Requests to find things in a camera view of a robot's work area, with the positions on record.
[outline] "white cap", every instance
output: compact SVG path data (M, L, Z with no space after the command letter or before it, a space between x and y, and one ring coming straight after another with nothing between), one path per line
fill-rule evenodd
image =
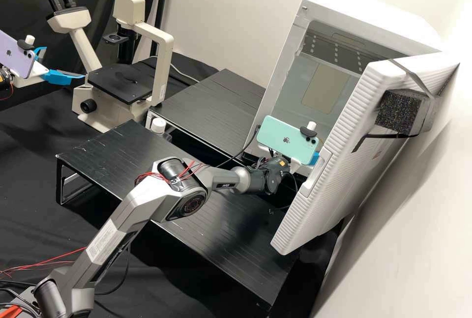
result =
M310 129L311 131L315 131L316 129L316 123L314 121L309 121L308 126L306 127L307 129Z
M25 43L33 45L34 44L34 37L32 35L27 35L25 39Z
M151 131L156 134L163 134L166 131L166 121L160 117L154 118L151 123Z

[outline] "small white bottle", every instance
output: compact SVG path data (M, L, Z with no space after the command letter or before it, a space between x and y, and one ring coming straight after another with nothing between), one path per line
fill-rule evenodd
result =
M172 142L172 136L166 133L166 121L161 117L155 117L151 123L151 131L169 142Z

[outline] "ribbed white panel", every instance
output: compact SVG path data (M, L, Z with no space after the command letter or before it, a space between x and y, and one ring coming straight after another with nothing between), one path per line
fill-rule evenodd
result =
M444 53L397 59L415 72L433 94L450 78L458 62ZM324 148L332 153L309 196L298 192L271 241L287 254L333 228L356 209L378 180L404 140L387 141L381 160L373 160L382 139L366 139L352 153L359 139L374 126L375 109L387 89L420 90L406 73L389 61L370 63L362 74ZM376 127L375 133L391 133Z

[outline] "mint green iphone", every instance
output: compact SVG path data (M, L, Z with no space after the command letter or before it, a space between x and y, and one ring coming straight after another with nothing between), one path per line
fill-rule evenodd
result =
M272 116L264 118L256 140L304 165L313 165L318 159L315 151L319 142L317 137L308 137L300 129Z

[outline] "black foam block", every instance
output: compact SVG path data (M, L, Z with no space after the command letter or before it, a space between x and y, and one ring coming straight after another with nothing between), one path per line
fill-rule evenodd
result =
M380 101L376 125L404 135L421 132L431 100L412 89L389 89Z

